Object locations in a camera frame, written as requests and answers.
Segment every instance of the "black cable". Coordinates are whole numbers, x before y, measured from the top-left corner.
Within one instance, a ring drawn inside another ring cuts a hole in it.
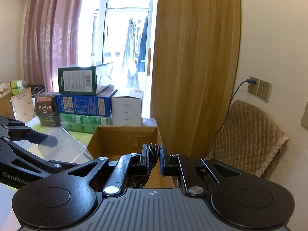
[[[147,176],[132,176],[131,177],[131,187],[144,187],[147,183],[147,181],[150,178],[150,173],[153,168],[155,168],[157,160],[159,158],[159,152],[160,152],[160,146],[157,146],[156,144],[151,143],[151,145],[148,146],[149,148],[149,174]]]
[[[231,106],[231,102],[232,102],[232,100],[233,100],[233,98],[234,98],[236,92],[239,90],[239,88],[240,88],[245,82],[255,84],[255,83],[256,83],[256,80],[247,79],[246,81],[243,81],[243,82],[238,86],[238,88],[235,90],[234,94],[231,96],[231,99],[230,99],[230,102],[229,102],[229,106],[228,106],[228,110],[227,110],[227,114],[226,114],[226,118],[224,119],[224,122],[223,122],[223,124],[221,125],[221,127],[218,129],[218,131],[217,131],[216,134],[214,135],[214,159],[215,159],[215,155],[216,155],[216,135],[217,135],[217,134],[219,133],[219,131],[223,128],[224,124],[225,124],[226,121],[227,121],[227,118],[228,118],[228,115],[229,115],[230,106]]]

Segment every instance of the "beige cushion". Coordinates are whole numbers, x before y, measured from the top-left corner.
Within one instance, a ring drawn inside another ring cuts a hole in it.
[[[268,178],[279,161],[287,135],[262,110],[235,101],[216,140],[216,160]]]

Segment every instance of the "pink curtain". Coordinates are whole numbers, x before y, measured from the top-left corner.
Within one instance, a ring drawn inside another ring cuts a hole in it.
[[[28,84],[44,84],[47,91],[58,91],[58,67],[77,64],[81,1],[29,1],[23,42]]]

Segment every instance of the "wall socket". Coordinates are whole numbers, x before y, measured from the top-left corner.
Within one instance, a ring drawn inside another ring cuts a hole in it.
[[[303,119],[301,120],[301,125],[305,128],[308,128],[308,103],[306,105],[306,109],[303,115]]]
[[[253,95],[257,95],[260,80],[252,76],[250,77],[250,79],[256,80],[256,83],[255,84],[249,83],[247,91]]]
[[[262,100],[268,102],[270,97],[270,92],[272,90],[272,84],[263,80],[260,80],[258,97]]]

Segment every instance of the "wall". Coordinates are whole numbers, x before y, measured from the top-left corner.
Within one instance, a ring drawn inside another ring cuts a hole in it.
[[[0,0],[0,81],[23,78],[22,38],[28,0]]]
[[[235,88],[254,76],[273,84],[269,102],[247,93],[241,99],[268,113],[289,136],[270,180],[295,198],[288,227],[308,227],[308,130],[301,118],[308,102],[308,0],[242,0],[241,46]]]

